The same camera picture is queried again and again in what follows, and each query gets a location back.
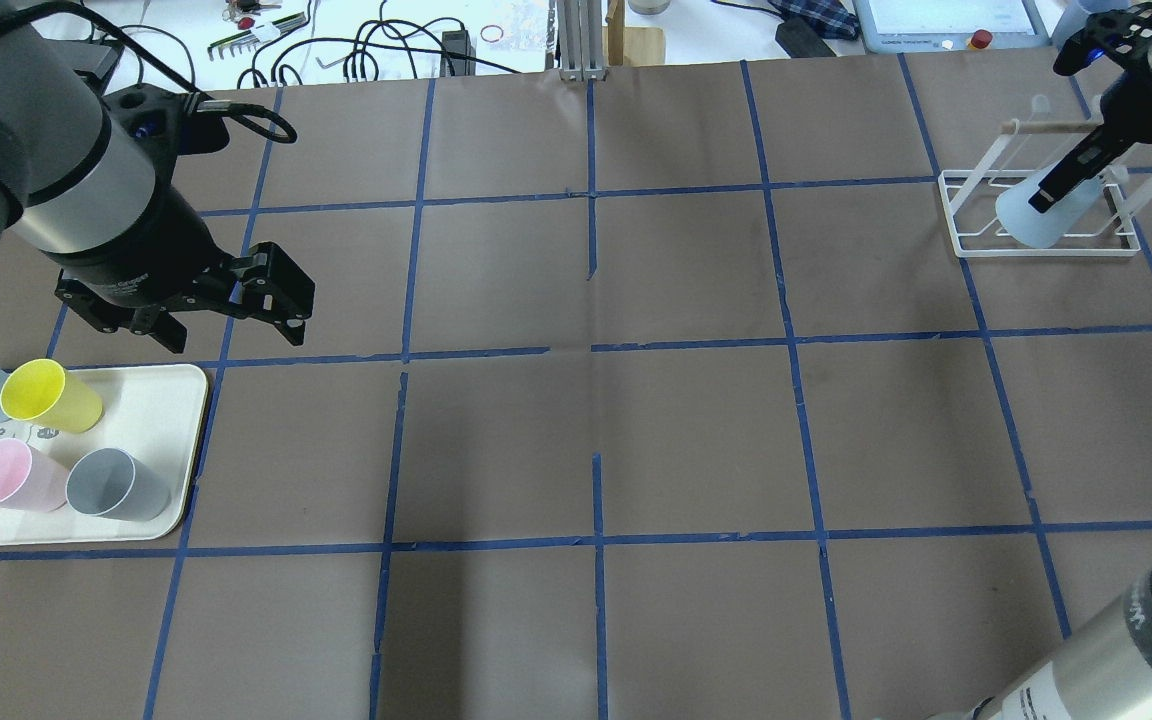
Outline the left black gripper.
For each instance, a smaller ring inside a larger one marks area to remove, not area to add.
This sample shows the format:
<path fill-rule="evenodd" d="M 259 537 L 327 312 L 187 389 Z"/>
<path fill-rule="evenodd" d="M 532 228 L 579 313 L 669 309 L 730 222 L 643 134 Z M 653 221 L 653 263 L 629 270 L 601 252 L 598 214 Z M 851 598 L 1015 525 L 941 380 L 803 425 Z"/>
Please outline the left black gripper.
<path fill-rule="evenodd" d="M 61 304 L 97 332 L 147 334 L 170 354 L 188 342 L 174 314 L 227 306 L 234 286 L 236 318 L 273 325 L 294 347 L 305 343 L 314 314 L 314 281 L 283 247 L 256 243 L 233 258 L 191 209 L 152 211 L 103 247 L 55 259 Z"/>

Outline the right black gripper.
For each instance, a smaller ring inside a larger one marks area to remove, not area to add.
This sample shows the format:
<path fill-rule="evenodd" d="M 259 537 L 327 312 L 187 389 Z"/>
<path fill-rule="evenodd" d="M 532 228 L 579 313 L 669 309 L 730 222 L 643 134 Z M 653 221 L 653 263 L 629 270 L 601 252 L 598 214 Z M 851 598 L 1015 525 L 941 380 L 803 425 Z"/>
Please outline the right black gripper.
<path fill-rule="evenodd" d="M 1152 70 L 1126 71 L 1102 92 L 1101 126 L 1076 145 L 1039 179 L 1028 205 L 1047 213 L 1087 179 L 1094 179 L 1123 151 L 1152 145 Z"/>

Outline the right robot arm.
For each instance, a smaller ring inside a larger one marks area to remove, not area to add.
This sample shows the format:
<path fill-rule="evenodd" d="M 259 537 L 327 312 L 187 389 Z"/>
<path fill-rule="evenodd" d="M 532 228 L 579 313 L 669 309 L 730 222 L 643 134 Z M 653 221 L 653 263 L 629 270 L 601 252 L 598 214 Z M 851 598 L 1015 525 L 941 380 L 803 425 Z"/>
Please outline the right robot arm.
<path fill-rule="evenodd" d="M 1152 145 L 1152 3 L 1114 1 L 1055 40 L 1053 70 L 1070 77 L 1100 58 L 1119 78 L 1100 120 L 1064 158 L 998 196 L 1006 233 L 1030 251 L 1064 237 L 1102 194 L 1102 173 L 1138 143 Z M 958 719 L 1152 719 L 1152 566 L 1032 669 Z"/>

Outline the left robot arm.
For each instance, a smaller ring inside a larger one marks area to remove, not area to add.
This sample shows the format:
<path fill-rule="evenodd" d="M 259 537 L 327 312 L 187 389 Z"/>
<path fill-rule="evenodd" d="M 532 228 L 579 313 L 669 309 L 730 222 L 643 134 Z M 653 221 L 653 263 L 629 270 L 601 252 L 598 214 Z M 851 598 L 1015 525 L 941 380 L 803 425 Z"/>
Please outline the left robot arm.
<path fill-rule="evenodd" d="M 179 91 L 101 94 L 36 31 L 61 13 L 104 29 Z M 274 325 L 301 346 L 314 281 L 273 242 L 220 250 L 172 183 L 180 156 L 227 145 L 229 120 L 297 141 L 276 111 L 207 94 L 86 6 L 0 1 L 0 240 L 13 232 L 55 263 L 56 296 L 96 331 L 146 334 L 179 354 L 177 314 L 207 311 Z"/>

